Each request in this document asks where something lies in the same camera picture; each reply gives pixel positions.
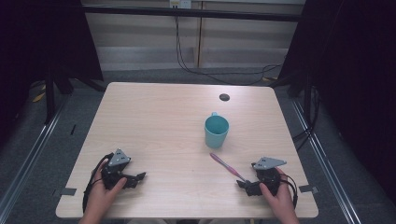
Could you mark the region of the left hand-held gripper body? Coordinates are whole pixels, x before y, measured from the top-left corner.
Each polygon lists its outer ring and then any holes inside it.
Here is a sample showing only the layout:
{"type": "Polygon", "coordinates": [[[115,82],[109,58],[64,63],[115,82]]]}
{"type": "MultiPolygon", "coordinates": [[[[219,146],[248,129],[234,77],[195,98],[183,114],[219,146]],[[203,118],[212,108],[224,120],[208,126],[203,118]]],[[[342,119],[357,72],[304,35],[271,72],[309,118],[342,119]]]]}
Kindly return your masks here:
{"type": "Polygon", "coordinates": [[[113,189],[122,178],[134,179],[131,175],[125,175],[122,171],[129,164],[131,158],[120,148],[110,155],[110,159],[102,169],[102,179],[106,189],[113,189]]]}

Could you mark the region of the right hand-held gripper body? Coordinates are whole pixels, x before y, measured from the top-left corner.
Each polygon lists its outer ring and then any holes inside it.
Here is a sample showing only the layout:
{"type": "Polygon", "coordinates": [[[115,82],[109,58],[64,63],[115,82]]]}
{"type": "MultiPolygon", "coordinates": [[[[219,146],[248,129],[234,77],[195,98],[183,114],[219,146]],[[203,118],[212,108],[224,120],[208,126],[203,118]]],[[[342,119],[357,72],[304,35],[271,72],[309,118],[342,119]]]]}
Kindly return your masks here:
{"type": "Polygon", "coordinates": [[[276,168],[286,163],[279,159],[261,157],[257,162],[251,164],[259,181],[270,190],[273,196],[277,194],[280,185],[280,173],[276,168]]]}

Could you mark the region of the pink toothbrush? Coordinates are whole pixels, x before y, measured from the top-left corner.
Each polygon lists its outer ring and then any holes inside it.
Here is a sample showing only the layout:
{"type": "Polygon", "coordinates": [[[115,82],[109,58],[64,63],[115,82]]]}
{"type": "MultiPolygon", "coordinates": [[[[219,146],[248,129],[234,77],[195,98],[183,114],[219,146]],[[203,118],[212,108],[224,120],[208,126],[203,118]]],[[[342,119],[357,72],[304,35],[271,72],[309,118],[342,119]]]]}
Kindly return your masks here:
{"type": "Polygon", "coordinates": [[[228,172],[230,172],[231,174],[237,176],[241,181],[246,182],[246,179],[244,177],[242,177],[232,166],[230,166],[225,161],[223,161],[215,153],[209,153],[209,155],[214,161],[216,161],[217,163],[222,165],[228,172]]]}

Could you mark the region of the teal cup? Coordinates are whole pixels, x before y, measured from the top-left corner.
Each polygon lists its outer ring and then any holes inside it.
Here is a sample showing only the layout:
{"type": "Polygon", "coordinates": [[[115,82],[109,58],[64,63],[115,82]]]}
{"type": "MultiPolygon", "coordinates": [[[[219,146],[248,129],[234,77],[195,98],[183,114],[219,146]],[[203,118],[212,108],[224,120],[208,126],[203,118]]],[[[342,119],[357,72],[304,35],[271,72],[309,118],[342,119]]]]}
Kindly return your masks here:
{"type": "Polygon", "coordinates": [[[211,148],[222,147],[230,129],[230,124],[226,118],[213,112],[205,120],[205,143],[211,148]]]}

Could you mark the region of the person's right hand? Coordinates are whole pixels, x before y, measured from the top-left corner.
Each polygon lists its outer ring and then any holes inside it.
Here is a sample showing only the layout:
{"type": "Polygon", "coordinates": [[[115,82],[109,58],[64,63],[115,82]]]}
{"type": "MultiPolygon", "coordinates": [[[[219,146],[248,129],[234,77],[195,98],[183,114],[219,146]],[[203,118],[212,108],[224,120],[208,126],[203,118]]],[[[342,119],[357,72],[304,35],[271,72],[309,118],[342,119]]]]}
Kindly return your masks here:
{"type": "Polygon", "coordinates": [[[276,217],[291,214],[296,216],[290,190],[286,184],[282,183],[279,185],[276,196],[273,196],[270,190],[263,183],[260,183],[260,187],[264,199],[268,202],[276,217]]]}

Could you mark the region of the person's left hand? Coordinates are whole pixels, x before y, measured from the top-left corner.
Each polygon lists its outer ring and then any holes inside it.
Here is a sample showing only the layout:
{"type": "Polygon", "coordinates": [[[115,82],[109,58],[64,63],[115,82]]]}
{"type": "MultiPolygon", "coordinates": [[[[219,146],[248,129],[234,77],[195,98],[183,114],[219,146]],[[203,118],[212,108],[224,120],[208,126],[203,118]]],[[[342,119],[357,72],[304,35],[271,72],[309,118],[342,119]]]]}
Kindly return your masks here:
{"type": "Polygon", "coordinates": [[[110,206],[114,203],[118,193],[126,184],[126,178],[123,177],[112,189],[106,189],[101,174],[105,164],[106,160],[100,164],[99,169],[94,176],[92,190],[87,202],[86,210],[84,212],[85,217],[101,219],[106,214],[110,206]]]}

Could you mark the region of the black metal stand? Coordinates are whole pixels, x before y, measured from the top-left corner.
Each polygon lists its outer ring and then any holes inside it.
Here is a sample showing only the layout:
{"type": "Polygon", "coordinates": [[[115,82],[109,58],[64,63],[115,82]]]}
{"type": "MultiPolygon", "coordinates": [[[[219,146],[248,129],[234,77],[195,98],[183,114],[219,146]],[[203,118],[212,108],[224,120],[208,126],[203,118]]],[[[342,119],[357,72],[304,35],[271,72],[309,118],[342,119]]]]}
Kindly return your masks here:
{"type": "Polygon", "coordinates": [[[60,65],[52,65],[48,68],[45,75],[46,85],[46,104],[47,104],[47,116],[46,124],[49,124],[55,115],[55,91],[54,87],[57,87],[61,94],[70,94],[74,88],[69,81],[69,75],[67,70],[60,65]]]}

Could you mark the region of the dark curtain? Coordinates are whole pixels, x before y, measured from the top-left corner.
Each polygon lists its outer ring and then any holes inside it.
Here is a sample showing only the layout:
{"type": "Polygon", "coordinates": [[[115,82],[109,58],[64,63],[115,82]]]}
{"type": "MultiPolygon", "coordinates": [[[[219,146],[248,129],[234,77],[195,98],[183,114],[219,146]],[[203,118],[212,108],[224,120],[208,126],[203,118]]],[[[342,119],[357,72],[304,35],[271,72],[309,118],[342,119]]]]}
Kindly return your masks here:
{"type": "Polygon", "coordinates": [[[305,0],[280,73],[317,88],[357,158],[396,203],[396,0],[305,0]]]}
{"type": "Polygon", "coordinates": [[[50,70],[63,91],[71,77],[103,78],[81,0],[0,0],[0,146],[50,70]]]}

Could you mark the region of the black horizontal bar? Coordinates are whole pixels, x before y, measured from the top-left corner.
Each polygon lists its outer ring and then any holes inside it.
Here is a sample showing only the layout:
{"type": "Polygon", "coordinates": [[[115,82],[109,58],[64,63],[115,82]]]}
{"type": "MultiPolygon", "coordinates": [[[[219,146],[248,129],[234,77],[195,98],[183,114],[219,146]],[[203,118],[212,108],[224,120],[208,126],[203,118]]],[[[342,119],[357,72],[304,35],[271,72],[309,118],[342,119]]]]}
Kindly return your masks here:
{"type": "Polygon", "coordinates": [[[253,20],[253,21],[287,21],[298,22],[304,19],[300,15],[271,14],[254,12],[234,12],[206,9],[164,8],[164,7],[115,7],[106,5],[87,5],[82,8],[88,13],[106,13],[122,15],[145,15],[145,16],[173,16],[191,18],[253,20]]]}

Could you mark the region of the metal floor rail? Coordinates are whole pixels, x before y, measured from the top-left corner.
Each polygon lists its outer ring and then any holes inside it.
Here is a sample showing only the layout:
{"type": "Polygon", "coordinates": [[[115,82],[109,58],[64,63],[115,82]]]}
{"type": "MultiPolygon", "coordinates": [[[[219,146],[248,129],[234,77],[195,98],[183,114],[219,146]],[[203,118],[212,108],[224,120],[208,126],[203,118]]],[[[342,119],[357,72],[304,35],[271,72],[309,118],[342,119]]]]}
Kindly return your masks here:
{"type": "Polygon", "coordinates": [[[16,173],[15,178],[12,180],[10,186],[6,190],[4,196],[0,200],[0,223],[5,223],[8,215],[10,214],[15,202],[18,200],[21,190],[25,185],[30,173],[32,172],[38,157],[42,153],[43,148],[49,141],[58,120],[67,105],[70,96],[66,95],[62,98],[59,106],[55,109],[53,117],[43,126],[41,132],[35,143],[31,147],[29,154],[24,159],[21,168],[16,173]]]}
{"type": "Polygon", "coordinates": [[[318,163],[325,174],[327,181],[332,189],[332,193],[336,201],[338,202],[348,224],[362,224],[361,219],[355,209],[355,205],[350,200],[349,196],[343,185],[341,184],[336,172],[334,171],[332,164],[320,143],[317,135],[313,131],[308,130],[308,122],[304,118],[304,110],[301,104],[293,100],[292,101],[293,108],[296,112],[296,115],[304,129],[304,132],[307,134],[307,139],[309,140],[309,144],[314,150],[316,157],[318,159],[318,163]]]}

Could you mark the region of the white wall socket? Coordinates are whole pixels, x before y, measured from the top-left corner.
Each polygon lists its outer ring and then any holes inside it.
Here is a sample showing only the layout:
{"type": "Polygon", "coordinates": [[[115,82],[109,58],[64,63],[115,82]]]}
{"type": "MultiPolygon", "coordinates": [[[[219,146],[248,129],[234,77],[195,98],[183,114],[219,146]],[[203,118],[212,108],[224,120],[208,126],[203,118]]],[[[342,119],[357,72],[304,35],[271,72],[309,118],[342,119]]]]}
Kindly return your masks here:
{"type": "Polygon", "coordinates": [[[191,9],[191,0],[169,0],[170,8],[191,9]]]}

